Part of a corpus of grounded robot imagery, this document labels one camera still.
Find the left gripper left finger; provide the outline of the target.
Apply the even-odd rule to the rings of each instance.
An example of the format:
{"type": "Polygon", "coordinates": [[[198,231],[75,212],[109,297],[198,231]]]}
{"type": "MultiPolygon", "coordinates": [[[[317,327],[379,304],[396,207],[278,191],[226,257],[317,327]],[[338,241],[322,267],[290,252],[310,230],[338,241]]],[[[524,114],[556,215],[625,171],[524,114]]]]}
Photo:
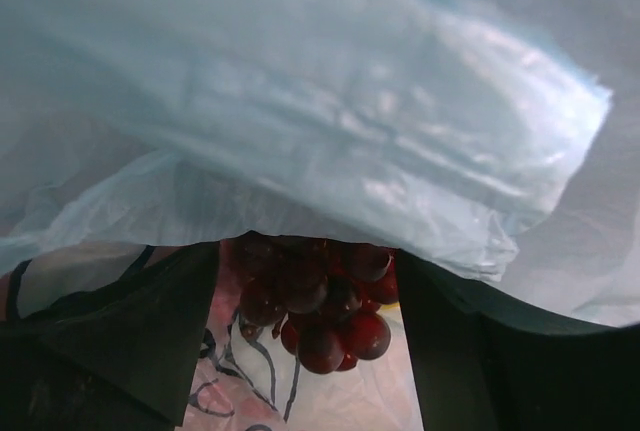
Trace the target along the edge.
{"type": "Polygon", "coordinates": [[[96,291],[18,315],[27,263],[1,280],[4,430],[172,430],[182,424],[219,247],[144,257],[96,291]]]}

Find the light blue plastic bag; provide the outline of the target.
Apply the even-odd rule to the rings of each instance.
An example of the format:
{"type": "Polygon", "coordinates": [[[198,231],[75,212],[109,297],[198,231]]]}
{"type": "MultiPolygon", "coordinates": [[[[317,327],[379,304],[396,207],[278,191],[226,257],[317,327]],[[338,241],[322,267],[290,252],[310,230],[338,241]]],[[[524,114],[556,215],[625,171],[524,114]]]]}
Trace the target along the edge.
{"type": "Polygon", "coordinates": [[[639,0],[1,0],[18,315],[214,243],[172,430],[427,430],[401,307],[346,372],[241,336],[227,244],[252,231],[639,327],[639,0]]]}

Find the dark red fake grapes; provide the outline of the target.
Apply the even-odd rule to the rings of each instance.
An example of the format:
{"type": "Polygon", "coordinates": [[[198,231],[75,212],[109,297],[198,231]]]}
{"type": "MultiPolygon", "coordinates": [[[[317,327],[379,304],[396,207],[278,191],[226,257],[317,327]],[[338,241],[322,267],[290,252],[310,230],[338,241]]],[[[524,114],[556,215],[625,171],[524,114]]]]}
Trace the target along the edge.
{"type": "Polygon", "coordinates": [[[270,332],[318,375],[350,371],[388,351],[392,333],[380,311],[399,302],[395,249],[252,231],[229,240],[227,251],[247,342],[270,332]]]}

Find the yellow fake fruit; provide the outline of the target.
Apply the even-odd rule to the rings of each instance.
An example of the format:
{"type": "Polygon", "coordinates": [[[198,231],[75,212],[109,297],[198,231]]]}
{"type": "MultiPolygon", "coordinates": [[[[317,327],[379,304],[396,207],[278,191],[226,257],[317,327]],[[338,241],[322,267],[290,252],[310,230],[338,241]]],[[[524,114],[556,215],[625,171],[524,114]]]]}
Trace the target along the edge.
{"type": "Polygon", "coordinates": [[[400,303],[385,304],[381,305],[381,307],[379,308],[380,311],[391,311],[396,309],[400,309],[400,303]]]}

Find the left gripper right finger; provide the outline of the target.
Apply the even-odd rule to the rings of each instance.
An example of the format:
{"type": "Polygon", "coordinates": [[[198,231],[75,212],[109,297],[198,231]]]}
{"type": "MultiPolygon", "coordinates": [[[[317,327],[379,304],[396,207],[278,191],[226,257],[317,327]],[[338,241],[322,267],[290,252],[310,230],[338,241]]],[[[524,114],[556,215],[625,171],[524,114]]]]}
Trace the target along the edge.
{"type": "Polygon", "coordinates": [[[561,316],[396,254],[427,430],[636,430],[639,327],[561,316]]]}

